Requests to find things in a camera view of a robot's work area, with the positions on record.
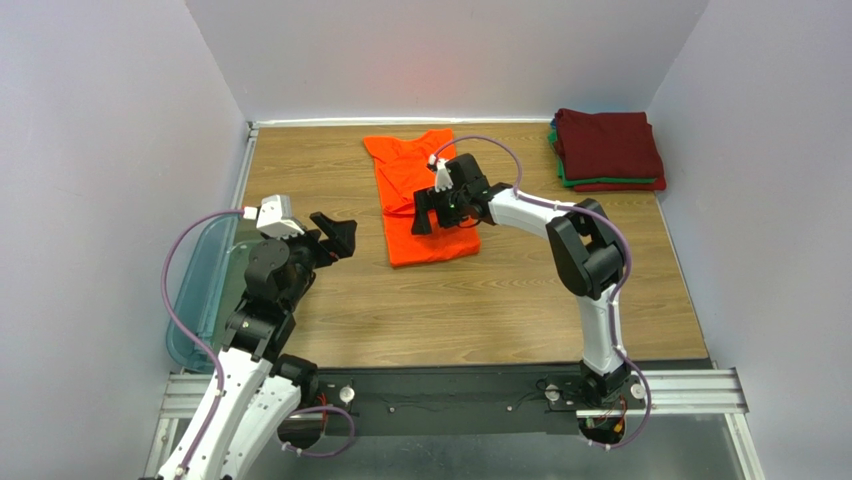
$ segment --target dark red cloth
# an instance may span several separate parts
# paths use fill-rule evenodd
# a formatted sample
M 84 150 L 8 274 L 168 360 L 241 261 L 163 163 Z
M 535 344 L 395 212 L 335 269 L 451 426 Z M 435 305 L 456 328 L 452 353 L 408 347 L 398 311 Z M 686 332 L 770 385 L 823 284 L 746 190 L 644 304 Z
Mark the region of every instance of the dark red cloth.
M 557 153 L 565 178 L 659 178 L 663 161 L 657 153 L 644 112 L 556 112 Z
M 586 183 L 571 187 L 575 192 L 616 192 L 627 190 L 665 190 L 666 177 L 659 177 L 654 183 Z

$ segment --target wooden table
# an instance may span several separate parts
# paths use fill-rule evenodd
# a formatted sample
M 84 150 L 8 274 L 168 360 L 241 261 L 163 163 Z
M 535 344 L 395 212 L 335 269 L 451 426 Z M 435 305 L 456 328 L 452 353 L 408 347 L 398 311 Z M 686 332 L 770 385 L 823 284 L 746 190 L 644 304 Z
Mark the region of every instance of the wooden table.
M 574 296 L 559 282 L 546 241 L 509 227 L 482 225 L 478 255 L 393 269 L 388 263 L 373 161 L 363 138 L 419 137 L 442 126 L 293 127 L 261 129 L 245 204 L 290 196 L 296 215 L 322 211 L 356 219 L 352 258 L 317 271 L 296 311 L 285 351 L 323 367 L 420 366 L 578 361 L 582 331 Z M 484 134 L 512 147 L 524 162 L 521 188 L 579 201 L 561 186 L 546 124 L 452 126 L 457 136 Z M 474 154 L 492 183 L 516 170 L 497 147 L 457 145 Z M 707 351 L 653 194 L 600 193 L 623 230 L 634 275 L 621 296 L 624 343 L 635 359 L 706 358 Z

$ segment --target white wall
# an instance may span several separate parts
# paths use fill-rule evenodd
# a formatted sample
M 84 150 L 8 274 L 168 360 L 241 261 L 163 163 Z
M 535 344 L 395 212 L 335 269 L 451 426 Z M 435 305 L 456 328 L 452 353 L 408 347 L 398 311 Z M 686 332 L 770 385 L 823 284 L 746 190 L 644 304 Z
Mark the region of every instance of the white wall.
M 12 3 L 0 15 L 0 477 L 136 478 L 171 366 L 162 258 L 184 225 L 227 205 L 244 118 L 183 2 Z
M 647 108 L 707 0 L 189 0 L 250 120 Z
M 650 108 L 689 291 L 772 479 L 852 469 L 850 19 L 712 0 Z

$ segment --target cable connector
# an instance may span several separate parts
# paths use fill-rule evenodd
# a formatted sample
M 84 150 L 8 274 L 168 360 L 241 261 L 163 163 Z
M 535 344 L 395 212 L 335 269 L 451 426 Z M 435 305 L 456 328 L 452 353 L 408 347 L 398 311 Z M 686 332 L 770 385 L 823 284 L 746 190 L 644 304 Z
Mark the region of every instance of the cable connector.
M 257 207 L 243 208 L 243 218 L 246 220 L 257 220 Z

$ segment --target stack of folded clothes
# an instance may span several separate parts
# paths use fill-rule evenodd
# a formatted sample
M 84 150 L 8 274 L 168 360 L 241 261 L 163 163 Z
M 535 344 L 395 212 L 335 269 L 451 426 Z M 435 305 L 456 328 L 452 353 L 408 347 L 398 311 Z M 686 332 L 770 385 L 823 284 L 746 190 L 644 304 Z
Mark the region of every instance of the stack of folded clothes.
M 562 184 L 578 192 L 665 190 L 663 162 L 644 112 L 560 109 L 548 140 Z

